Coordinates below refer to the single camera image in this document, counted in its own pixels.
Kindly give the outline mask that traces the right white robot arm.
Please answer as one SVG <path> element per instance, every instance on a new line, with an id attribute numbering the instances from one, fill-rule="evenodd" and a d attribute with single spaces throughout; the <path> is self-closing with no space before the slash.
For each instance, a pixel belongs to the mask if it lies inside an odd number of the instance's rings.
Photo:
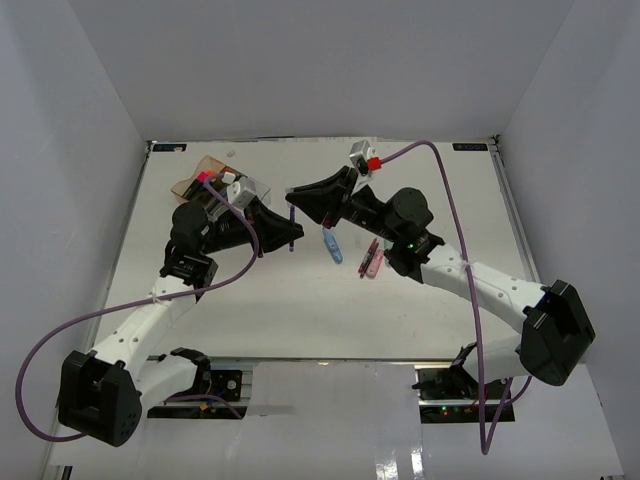
<path id="1" fill-rule="evenodd" d="M 428 231 L 433 214 L 418 189 L 403 187 L 381 201 L 356 169 L 343 167 L 325 180 L 288 190 L 285 198 L 326 228 L 346 220 L 391 242 L 384 255 L 398 275 L 466 299 L 514 330 L 508 338 L 461 350 L 451 365 L 451 384 L 463 398 L 516 376 L 561 386 L 595 340 L 573 285 L 557 280 L 545 286 L 469 263 Z"/>

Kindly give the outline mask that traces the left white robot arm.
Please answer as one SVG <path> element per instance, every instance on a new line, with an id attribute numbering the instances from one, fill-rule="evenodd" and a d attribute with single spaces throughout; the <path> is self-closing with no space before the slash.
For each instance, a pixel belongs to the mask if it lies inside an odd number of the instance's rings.
<path id="1" fill-rule="evenodd" d="M 164 265 L 149 292 L 124 322 L 89 352 L 64 360 L 58 420 L 114 447 L 134 433 L 143 415 L 173 396 L 199 399 L 211 393 L 211 362 L 197 350 L 179 347 L 149 361 L 152 350 L 211 285 L 218 265 L 211 255 L 250 243 L 270 253 L 302 238 L 303 228 L 258 199 L 231 208 L 212 221 L 197 202 L 172 215 Z"/>

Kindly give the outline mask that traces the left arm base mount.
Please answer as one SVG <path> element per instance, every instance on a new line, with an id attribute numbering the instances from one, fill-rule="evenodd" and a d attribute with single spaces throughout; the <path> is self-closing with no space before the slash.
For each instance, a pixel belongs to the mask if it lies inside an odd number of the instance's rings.
<path id="1" fill-rule="evenodd" d="M 150 409 L 148 418 L 180 420 L 240 420 L 247 411 L 242 370 L 212 370 L 204 375 L 206 390 L 194 400 L 168 402 Z"/>

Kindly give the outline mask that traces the red ink gel pen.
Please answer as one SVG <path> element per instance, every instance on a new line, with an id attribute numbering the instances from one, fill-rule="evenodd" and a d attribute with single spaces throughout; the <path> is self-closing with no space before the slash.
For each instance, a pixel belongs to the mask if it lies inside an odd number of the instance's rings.
<path id="1" fill-rule="evenodd" d="M 378 249 L 378 239 L 374 238 L 373 241 L 371 242 L 370 246 L 368 247 L 365 256 L 358 268 L 358 275 L 360 278 L 363 278 L 365 276 L 366 270 L 374 256 L 374 254 L 376 253 L 377 249 Z"/>

